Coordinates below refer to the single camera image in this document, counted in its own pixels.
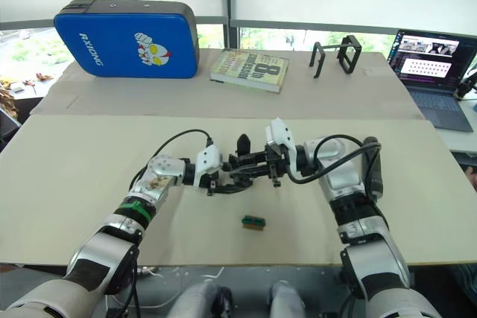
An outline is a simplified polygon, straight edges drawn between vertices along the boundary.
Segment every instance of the green band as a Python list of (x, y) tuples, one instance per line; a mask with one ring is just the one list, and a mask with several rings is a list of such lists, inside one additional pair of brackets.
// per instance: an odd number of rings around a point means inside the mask
[(145, 211), (142, 206), (141, 206), (141, 203), (139, 201), (135, 201), (134, 203), (132, 204), (121, 204), (119, 206), (120, 209), (132, 209), (132, 210), (136, 210), (138, 213), (140, 213), (142, 216), (144, 216), (146, 219), (148, 219), (148, 223), (151, 222), (152, 220), (152, 217), (149, 215), (149, 213), (147, 211)]

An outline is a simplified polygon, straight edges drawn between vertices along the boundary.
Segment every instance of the black bracket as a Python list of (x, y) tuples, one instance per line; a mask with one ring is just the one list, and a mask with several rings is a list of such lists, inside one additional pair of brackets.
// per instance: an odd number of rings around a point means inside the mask
[[(318, 68), (313, 78), (317, 78), (318, 76), (320, 76), (321, 68), (323, 68), (323, 64), (325, 62), (325, 57), (326, 57), (325, 50), (324, 50), (325, 48), (339, 48), (340, 50), (338, 52), (337, 58), (341, 64), (341, 67), (344, 70), (344, 73), (345, 74), (353, 73), (356, 63), (358, 62), (359, 55), (361, 53), (361, 44), (354, 37), (354, 35), (347, 35), (343, 38), (343, 41), (341, 41), (341, 44), (338, 44), (338, 45), (322, 46), (319, 41), (315, 43), (315, 45), (313, 46), (312, 58), (310, 59), (309, 67), (313, 67), (313, 65), (315, 64), (315, 57), (316, 57), (317, 50), (320, 52), (320, 59), (318, 60)], [(348, 48), (355, 49), (355, 53), (351, 60), (346, 53), (346, 50)]]

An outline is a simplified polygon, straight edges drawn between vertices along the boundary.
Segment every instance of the small green object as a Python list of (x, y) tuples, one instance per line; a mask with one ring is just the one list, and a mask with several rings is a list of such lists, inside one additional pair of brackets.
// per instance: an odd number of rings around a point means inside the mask
[(136, 210), (138, 213), (140, 213), (142, 216), (144, 216), (148, 220), (148, 223), (150, 223), (152, 220), (152, 217), (149, 215), (147, 211), (145, 211), (142, 208), (141, 203), (139, 201), (135, 201), (134, 203), (131, 203), (131, 204), (121, 204), (119, 208)]
[(245, 215), (243, 219), (241, 219), (241, 223), (247, 229), (258, 229), (263, 230), (266, 225), (266, 221), (263, 217)]

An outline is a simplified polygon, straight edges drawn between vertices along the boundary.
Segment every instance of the book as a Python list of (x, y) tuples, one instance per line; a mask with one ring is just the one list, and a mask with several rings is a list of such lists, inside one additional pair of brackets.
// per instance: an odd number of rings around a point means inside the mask
[(288, 59), (225, 48), (210, 69), (210, 79), (279, 93)]

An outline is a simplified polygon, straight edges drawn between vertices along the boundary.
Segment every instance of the blue padded case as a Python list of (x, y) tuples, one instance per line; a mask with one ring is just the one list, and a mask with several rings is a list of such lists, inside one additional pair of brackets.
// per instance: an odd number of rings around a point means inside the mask
[(54, 26), (78, 64), (96, 76), (187, 78), (197, 71), (195, 17), (184, 3), (74, 0)]

